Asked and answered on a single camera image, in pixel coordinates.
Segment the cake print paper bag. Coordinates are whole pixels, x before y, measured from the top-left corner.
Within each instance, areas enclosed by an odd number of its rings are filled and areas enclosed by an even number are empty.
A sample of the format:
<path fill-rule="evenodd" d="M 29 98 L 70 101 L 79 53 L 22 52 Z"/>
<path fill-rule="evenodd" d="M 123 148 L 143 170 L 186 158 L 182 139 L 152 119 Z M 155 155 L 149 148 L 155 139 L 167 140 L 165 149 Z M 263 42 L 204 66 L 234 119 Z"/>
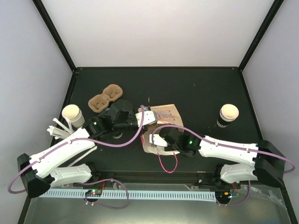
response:
<path fill-rule="evenodd" d="M 158 105 L 150 108 L 156 112 L 158 121 L 155 124 L 147 125 L 147 129 L 141 135 L 142 147 L 144 152 L 156 155 L 164 172 L 171 174 L 178 166 L 177 154 L 180 151 L 175 144 L 183 134 L 183 129 L 181 128 L 183 121 L 174 104 Z M 168 143 L 168 146 L 153 147 L 149 140 L 150 134 L 159 134 Z M 176 164 L 173 170 L 169 171 L 164 167 L 161 159 L 163 156 L 173 156 L 175 158 Z"/>

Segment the black paper coffee cup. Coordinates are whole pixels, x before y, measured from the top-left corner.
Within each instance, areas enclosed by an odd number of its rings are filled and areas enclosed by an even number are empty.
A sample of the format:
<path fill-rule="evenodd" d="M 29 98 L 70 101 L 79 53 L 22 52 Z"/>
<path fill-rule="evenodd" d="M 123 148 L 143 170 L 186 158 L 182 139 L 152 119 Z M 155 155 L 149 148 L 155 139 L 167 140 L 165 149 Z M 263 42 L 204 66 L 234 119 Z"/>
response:
<path fill-rule="evenodd" d="M 121 138 L 123 135 L 123 132 L 119 131 L 119 132 L 116 132 L 114 135 L 113 135 L 113 138 L 114 139 L 119 139 Z"/>

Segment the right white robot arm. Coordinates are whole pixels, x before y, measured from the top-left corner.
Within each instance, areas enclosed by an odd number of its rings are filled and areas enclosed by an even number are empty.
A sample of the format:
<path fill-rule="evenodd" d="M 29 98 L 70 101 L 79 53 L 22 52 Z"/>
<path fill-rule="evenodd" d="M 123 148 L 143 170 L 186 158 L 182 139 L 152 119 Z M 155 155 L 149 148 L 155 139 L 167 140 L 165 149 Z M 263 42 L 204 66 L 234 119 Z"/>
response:
<path fill-rule="evenodd" d="M 187 157 L 193 157 L 198 152 L 202 157 L 234 162 L 233 165 L 217 165 L 213 176 L 216 186 L 240 181 L 259 181 L 276 188 L 283 185 L 284 156 L 269 141 L 262 140 L 258 144 L 235 143 L 207 135 L 202 137 L 187 130 L 181 132 L 172 125 L 162 128 L 150 140 L 155 145 L 171 147 Z"/>

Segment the brown cardboard cup carrier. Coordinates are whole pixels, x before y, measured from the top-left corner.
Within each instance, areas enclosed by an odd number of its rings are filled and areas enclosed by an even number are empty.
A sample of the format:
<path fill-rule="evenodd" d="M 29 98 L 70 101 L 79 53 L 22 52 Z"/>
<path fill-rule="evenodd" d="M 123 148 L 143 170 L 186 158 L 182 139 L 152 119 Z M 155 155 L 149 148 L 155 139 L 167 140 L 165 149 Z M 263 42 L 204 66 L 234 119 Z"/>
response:
<path fill-rule="evenodd" d="M 101 113 L 108 108 L 110 102 L 115 102 L 123 95 L 123 90 L 116 84 L 110 84 L 101 94 L 88 101 L 88 106 L 95 113 Z"/>

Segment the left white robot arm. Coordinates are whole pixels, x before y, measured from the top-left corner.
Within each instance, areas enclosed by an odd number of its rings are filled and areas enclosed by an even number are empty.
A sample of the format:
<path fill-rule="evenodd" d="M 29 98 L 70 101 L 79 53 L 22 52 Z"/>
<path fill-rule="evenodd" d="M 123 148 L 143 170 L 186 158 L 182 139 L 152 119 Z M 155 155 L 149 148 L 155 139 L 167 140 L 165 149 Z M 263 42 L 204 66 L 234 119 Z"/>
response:
<path fill-rule="evenodd" d="M 124 99 L 112 103 L 104 110 L 91 117 L 77 128 L 67 138 L 37 154 L 23 153 L 17 157 L 18 177 L 24 189 L 32 199 L 46 193 L 50 188 L 69 183 L 87 183 L 94 171 L 86 163 L 75 167 L 61 167 L 66 161 L 98 145 L 107 147 L 125 147 L 132 143 L 141 133 L 145 120 L 145 109 L 133 108 Z M 119 131 L 134 130 L 134 136 L 125 143 L 112 144 L 106 142 L 107 137 L 113 137 Z"/>

